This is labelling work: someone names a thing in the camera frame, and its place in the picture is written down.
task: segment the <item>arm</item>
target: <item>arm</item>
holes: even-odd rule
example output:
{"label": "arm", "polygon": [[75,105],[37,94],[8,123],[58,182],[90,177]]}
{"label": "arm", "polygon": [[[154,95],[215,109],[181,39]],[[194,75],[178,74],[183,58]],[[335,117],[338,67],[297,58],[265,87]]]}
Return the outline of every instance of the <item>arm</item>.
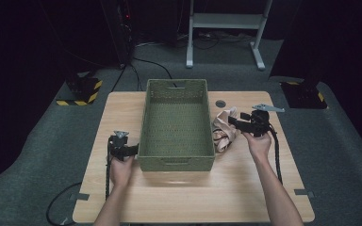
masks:
{"label": "arm", "polygon": [[123,207],[123,197],[128,186],[128,181],[131,177],[131,166],[133,160],[134,156],[130,156],[124,162],[118,160],[117,158],[113,158],[111,160],[110,179],[114,186],[93,225],[120,225],[120,213]]}
{"label": "arm", "polygon": [[253,137],[248,133],[243,133],[243,135],[248,140],[249,150],[255,161],[271,224],[303,225],[295,204],[279,182],[270,165],[268,154],[272,145],[271,137],[267,133],[262,137]]}

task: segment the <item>basket handle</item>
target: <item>basket handle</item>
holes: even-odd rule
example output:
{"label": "basket handle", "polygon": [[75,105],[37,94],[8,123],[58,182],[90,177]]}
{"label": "basket handle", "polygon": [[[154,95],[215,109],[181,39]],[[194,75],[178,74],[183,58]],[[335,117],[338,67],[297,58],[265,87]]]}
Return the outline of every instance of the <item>basket handle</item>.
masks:
{"label": "basket handle", "polygon": [[161,161],[166,166],[186,166],[186,165],[189,165],[189,158],[178,158],[178,159],[162,158]]}
{"label": "basket handle", "polygon": [[168,82],[167,89],[185,89],[186,82],[184,80],[173,80]]}

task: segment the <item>white cloth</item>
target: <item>white cloth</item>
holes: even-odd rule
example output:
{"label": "white cloth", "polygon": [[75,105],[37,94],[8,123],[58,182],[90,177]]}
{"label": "white cloth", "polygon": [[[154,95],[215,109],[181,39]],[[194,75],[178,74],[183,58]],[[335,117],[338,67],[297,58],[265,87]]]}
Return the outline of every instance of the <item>white cloth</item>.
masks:
{"label": "white cloth", "polygon": [[235,126],[228,123],[228,116],[236,118],[237,108],[233,106],[229,110],[220,112],[213,121],[213,142],[219,153],[224,152],[238,134]]}

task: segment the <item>black cable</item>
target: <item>black cable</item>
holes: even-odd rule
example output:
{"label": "black cable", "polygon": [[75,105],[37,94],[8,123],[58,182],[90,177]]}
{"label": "black cable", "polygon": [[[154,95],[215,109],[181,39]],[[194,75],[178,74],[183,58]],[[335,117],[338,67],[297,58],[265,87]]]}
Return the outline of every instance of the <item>black cable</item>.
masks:
{"label": "black cable", "polygon": [[149,61],[149,60],[145,60],[145,59],[139,59],[139,58],[136,58],[133,56],[134,59],[138,60],[138,61],[142,61],[142,62],[146,62],[146,63],[151,63],[151,64],[155,64],[159,67],[161,67],[162,69],[164,69],[166,71],[166,73],[169,75],[170,79],[173,80],[172,78],[172,75],[169,73],[169,71],[163,66],[163,65],[160,65],[158,63],[155,63],[155,62],[152,62],[152,61]]}
{"label": "black cable", "polygon": [[213,34],[213,35],[215,36],[215,40],[216,40],[216,43],[214,43],[213,45],[211,45],[211,46],[209,46],[209,47],[203,48],[203,47],[199,47],[199,46],[197,46],[197,45],[195,45],[195,44],[193,43],[193,47],[195,47],[195,48],[197,48],[197,49],[200,49],[200,50],[208,50],[208,49],[213,48],[214,46],[216,46],[216,45],[218,45],[218,44],[220,43],[220,39],[219,39],[215,34]]}
{"label": "black cable", "polygon": [[58,195],[56,195],[56,197],[51,201],[51,203],[49,203],[49,206],[48,206],[48,209],[46,210],[46,220],[48,220],[48,222],[51,224],[51,225],[55,225],[55,226],[58,226],[58,225],[75,225],[75,222],[72,221],[70,223],[67,223],[67,224],[56,224],[54,221],[52,221],[50,218],[49,218],[49,211],[51,210],[51,207],[52,205],[54,204],[54,202],[64,193],[66,192],[67,190],[69,190],[70,188],[74,187],[74,186],[80,186],[82,183],[81,182],[78,182],[78,183],[75,183],[75,184],[72,184],[68,187],[66,187],[64,190],[62,190],[60,193],[58,193]]}
{"label": "black cable", "polygon": [[114,83],[113,88],[111,89],[111,92],[116,88],[116,86],[117,86],[117,84],[119,83],[120,78],[122,78],[123,73],[124,73],[124,71],[125,71],[126,68],[127,68],[127,66],[125,65],[125,67],[124,67],[123,70],[122,70],[122,73],[120,73],[120,76],[117,78],[116,82]]}
{"label": "black cable", "polygon": [[182,15],[184,14],[184,0],[182,0],[181,10],[180,10],[180,22],[178,23],[177,32],[180,30],[181,22],[182,22]]}
{"label": "black cable", "polygon": [[271,124],[270,124],[270,132],[275,141],[275,144],[274,144],[274,146],[275,146],[275,168],[277,171],[278,180],[281,182],[281,185],[282,185],[283,182],[282,182],[281,169],[280,169],[280,151],[279,151],[280,146],[279,146],[279,142],[278,142],[278,138],[277,138],[277,133],[275,132],[275,130]]}
{"label": "black cable", "polygon": [[107,141],[107,175],[106,175],[106,197],[105,200],[107,200],[108,194],[109,194],[109,179],[110,179],[110,164],[111,164],[111,160],[113,159],[112,157],[110,157],[110,142],[111,142],[111,137],[108,138]]}
{"label": "black cable", "polygon": [[138,75],[137,69],[135,69],[135,67],[130,64],[132,71],[134,71],[134,73],[137,75],[137,91],[140,89],[141,91],[143,91],[142,85],[140,84],[140,76]]}

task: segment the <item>white stand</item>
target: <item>white stand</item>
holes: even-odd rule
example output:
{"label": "white stand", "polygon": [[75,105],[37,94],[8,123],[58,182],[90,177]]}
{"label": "white stand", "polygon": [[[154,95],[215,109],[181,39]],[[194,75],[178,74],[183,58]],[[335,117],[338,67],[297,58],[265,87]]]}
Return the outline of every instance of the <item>white stand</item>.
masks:
{"label": "white stand", "polygon": [[263,14],[220,14],[220,13],[194,13],[194,0],[190,0],[189,10],[189,39],[187,48],[187,68],[193,67],[193,40],[192,32],[194,27],[207,28],[236,28],[236,29],[256,29],[255,41],[250,43],[255,56],[257,68],[264,71],[263,59],[258,51],[258,45],[263,35],[263,30],[272,6],[272,0],[268,0]]}

